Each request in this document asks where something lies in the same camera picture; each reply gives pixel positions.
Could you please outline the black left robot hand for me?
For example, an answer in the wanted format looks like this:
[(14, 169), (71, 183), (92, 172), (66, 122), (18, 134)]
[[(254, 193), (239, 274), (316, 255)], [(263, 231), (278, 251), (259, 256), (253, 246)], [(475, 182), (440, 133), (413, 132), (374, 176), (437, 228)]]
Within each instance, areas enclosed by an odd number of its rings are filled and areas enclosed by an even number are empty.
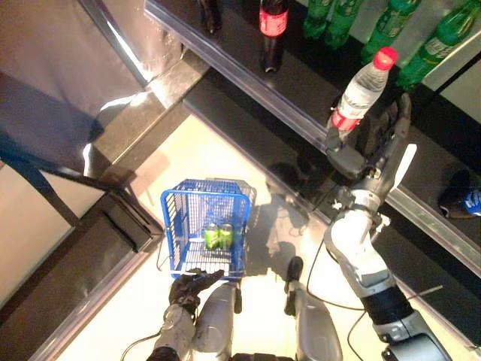
[(173, 282), (168, 301), (170, 305), (179, 305), (194, 315), (200, 305), (198, 294), (215, 284), (223, 276), (222, 269), (208, 273), (199, 268), (193, 268)]

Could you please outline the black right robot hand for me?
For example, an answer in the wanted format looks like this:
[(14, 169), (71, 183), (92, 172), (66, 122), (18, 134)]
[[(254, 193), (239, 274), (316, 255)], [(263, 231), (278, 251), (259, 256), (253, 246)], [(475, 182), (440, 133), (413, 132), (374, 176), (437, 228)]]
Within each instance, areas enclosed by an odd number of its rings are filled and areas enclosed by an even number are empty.
[(400, 182), (416, 153), (409, 145), (412, 102), (408, 93), (402, 93), (382, 113), (369, 117), (369, 131), (363, 152), (341, 138), (338, 127), (330, 125), (325, 145), (329, 162), (346, 177), (356, 179), (386, 178)]

